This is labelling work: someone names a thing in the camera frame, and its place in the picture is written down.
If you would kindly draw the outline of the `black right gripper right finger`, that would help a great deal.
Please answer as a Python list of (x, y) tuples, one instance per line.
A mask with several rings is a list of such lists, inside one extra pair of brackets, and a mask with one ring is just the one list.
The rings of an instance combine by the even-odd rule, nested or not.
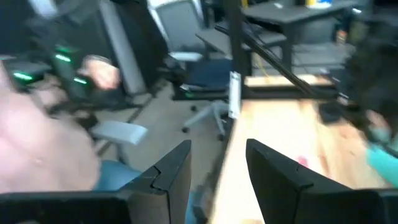
[(378, 223), (379, 197), (331, 180), (263, 143), (246, 143), (249, 176), (266, 224)]

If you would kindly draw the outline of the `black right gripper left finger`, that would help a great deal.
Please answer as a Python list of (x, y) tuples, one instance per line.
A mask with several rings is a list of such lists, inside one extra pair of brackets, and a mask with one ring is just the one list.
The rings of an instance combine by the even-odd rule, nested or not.
[(121, 188), (121, 223), (184, 224), (191, 184), (192, 142), (182, 141)]

